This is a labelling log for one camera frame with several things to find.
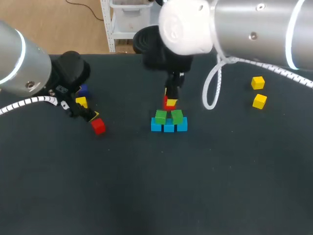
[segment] white cable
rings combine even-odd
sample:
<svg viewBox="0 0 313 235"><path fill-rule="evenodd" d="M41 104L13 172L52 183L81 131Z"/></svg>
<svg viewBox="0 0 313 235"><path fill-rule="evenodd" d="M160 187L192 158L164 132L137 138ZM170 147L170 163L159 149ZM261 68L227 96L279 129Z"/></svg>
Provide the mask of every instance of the white cable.
<svg viewBox="0 0 313 235"><path fill-rule="evenodd" d="M228 57L228 60L231 63L243 62L243 63L252 64L252 65L256 65L256 66L265 68L267 70L270 70L274 73L277 73L279 75L287 77L287 78L289 78L295 82L298 82L304 86L307 86L307 87L313 89L313 81L308 80L308 79L306 79L306 78L304 78L298 74L295 74L294 72L290 72L290 71L283 69L281 67L278 67L275 65L270 65L270 64L258 63L258 62L240 59L240 58L236 58L236 57ZM227 64L227 61L224 61L224 60L221 61L219 55L217 55L217 61L218 61L217 65L211 70L208 77L206 78L204 86L203 86L203 91L202 91L203 105L205 106L206 109L209 109L209 110L212 110L215 108L217 101L219 99L220 91L221 91L221 84L222 84L222 67ZM214 77L216 72L218 72L218 82L217 82L217 87L216 87L216 91L215 91L215 97L214 97L213 103L211 105L209 105L207 103L207 91L208 91L209 85L212 81L212 78Z"/></svg>
<svg viewBox="0 0 313 235"><path fill-rule="evenodd" d="M35 102L40 102L40 101L46 101L46 102L49 102L53 105L58 105L58 100L57 98L55 97L52 97L52 96L38 96L38 97L31 97L31 98L28 98L28 99L24 99L24 100L21 100L19 102L16 102L14 104L10 104L2 109L0 109L0 115L4 114L4 113L7 113L9 111L12 111L14 109L17 109L17 108L20 108L22 106L25 106L27 104L31 104L31 103L35 103Z"/></svg>
<svg viewBox="0 0 313 235"><path fill-rule="evenodd" d="M226 61L224 61L224 60L221 61L220 56L217 55L217 65L211 70L211 72L209 73L208 77L205 80L205 83L203 86L203 92L202 92L202 102L203 102L203 105L205 106L205 108L208 110L214 109L216 104L217 104L217 101L219 99L220 91L221 91L221 85L222 85L222 67L225 64L226 64ZM207 91L209 89L209 85L212 81L212 78L214 77L216 72L218 72L218 78L217 78L217 87L216 87L216 91L215 91L215 97L214 97L213 103L211 105L209 105L207 103Z"/></svg>

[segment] green cube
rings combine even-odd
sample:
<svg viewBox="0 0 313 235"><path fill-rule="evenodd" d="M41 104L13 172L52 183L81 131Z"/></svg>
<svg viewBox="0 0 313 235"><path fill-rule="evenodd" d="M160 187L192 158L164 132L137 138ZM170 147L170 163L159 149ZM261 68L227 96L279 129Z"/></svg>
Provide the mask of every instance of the green cube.
<svg viewBox="0 0 313 235"><path fill-rule="evenodd" d="M157 110L156 111L156 124L165 125L166 123L166 111Z"/></svg>
<svg viewBox="0 0 313 235"><path fill-rule="evenodd" d="M174 125L182 124L183 119L184 119L182 111L181 110L173 110L172 111L172 119L173 119Z"/></svg>

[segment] black power cord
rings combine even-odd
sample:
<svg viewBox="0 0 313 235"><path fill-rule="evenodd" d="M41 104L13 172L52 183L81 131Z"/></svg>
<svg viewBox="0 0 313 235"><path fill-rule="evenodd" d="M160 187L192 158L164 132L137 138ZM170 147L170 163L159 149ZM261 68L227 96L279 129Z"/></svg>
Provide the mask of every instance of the black power cord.
<svg viewBox="0 0 313 235"><path fill-rule="evenodd" d="M89 6L87 6L87 5L85 5L85 4L82 4L82 3L74 3L74 2L69 2L68 0L65 0L67 3L69 3L69 4L73 4L73 5L80 5L80 6L85 6L85 7L88 7L89 8L89 10L93 13L93 15L95 16L95 18L97 19L97 20L99 20L99 21L103 21L103 19L100 19L100 18L98 18L96 15L95 15L95 13L93 12L93 10L89 7Z"/></svg>

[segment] wooden floor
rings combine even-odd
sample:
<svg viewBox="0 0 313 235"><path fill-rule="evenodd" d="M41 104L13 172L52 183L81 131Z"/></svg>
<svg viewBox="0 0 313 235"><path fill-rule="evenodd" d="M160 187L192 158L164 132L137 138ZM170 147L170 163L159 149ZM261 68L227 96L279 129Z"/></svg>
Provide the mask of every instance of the wooden floor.
<svg viewBox="0 0 313 235"><path fill-rule="evenodd" d="M68 0L88 5L102 17L100 0ZM104 23L84 6L65 0L0 0L0 20L19 30L50 54L75 50L109 53Z"/></svg>

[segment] red cube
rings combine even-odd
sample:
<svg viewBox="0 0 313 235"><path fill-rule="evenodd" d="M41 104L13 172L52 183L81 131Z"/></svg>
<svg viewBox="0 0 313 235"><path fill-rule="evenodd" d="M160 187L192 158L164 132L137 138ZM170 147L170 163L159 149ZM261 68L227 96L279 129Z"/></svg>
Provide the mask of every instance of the red cube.
<svg viewBox="0 0 313 235"><path fill-rule="evenodd" d="M167 96L165 95L163 98L163 110L165 111L173 111L176 109L176 106L167 106Z"/></svg>
<svg viewBox="0 0 313 235"><path fill-rule="evenodd" d="M97 135L105 133L106 126L101 118L97 118L91 122L91 125Z"/></svg>

